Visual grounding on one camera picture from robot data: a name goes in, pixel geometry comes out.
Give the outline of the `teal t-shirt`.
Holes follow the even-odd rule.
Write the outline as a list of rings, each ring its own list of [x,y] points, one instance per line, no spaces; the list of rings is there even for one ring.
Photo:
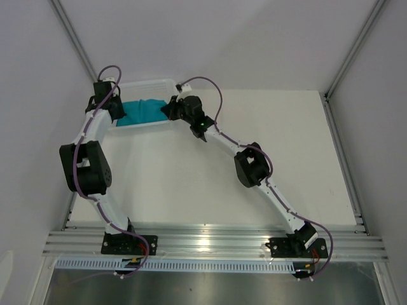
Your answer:
[[[117,120],[116,126],[132,126],[146,123],[167,121],[168,117],[161,111],[167,105],[164,100],[147,99],[123,103],[125,116]]]

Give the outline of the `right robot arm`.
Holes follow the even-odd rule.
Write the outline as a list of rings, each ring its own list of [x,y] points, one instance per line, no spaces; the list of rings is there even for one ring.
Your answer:
[[[202,101],[194,95],[184,98],[173,96],[161,111],[171,121],[182,120],[189,124],[196,138],[217,145],[233,156],[239,182],[246,188],[257,190],[282,220],[291,251],[300,257],[312,251],[318,238],[316,229],[310,221],[297,215],[280,194],[272,181],[272,162],[257,142],[241,144],[224,134],[216,121],[204,113]]]

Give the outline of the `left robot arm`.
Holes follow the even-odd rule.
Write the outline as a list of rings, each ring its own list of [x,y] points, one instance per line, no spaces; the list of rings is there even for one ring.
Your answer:
[[[60,147],[59,155],[68,188],[93,206],[106,224],[105,233],[117,237],[116,247],[131,254],[137,249],[138,239],[130,219],[109,190],[113,174],[102,150],[107,131],[125,117],[121,90],[114,78],[98,80],[93,89],[79,134]]]

